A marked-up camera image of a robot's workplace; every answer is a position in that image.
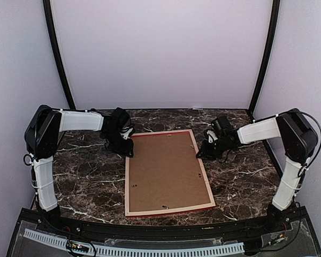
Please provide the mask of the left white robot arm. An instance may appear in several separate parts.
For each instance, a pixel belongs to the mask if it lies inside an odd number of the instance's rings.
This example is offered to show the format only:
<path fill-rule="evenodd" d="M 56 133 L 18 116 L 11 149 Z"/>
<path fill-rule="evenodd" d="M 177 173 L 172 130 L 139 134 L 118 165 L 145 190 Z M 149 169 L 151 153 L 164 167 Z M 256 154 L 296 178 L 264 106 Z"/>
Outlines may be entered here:
<path fill-rule="evenodd" d="M 58 208 L 52 166 L 60 134 L 66 131 L 99 132 L 107 150 L 126 157 L 134 155 L 131 135 L 135 129 L 126 110 L 116 108 L 103 115 L 95 109 L 64 110 L 41 105 L 24 134 L 27 154 L 23 162 L 32 167 L 32 185 L 45 212 Z"/>

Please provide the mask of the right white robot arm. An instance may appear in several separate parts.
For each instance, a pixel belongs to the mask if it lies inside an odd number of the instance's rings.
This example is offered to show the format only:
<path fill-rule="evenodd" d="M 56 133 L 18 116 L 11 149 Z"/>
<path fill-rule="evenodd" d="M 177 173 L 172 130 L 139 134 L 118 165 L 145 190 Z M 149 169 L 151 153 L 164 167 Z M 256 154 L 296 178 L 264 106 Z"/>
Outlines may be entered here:
<path fill-rule="evenodd" d="M 305 173 L 321 150 L 321 128 L 309 123 L 317 120 L 310 114 L 291 109 L 251 124 L 235 128 L 227 117 L 220 116 L 210 123 L 196 157 L 203 160 L 226 159 L 229 152 L 256 141 L 280 138 L 286 164 L 270 208 L 286 210 L 301 189 Z"/>

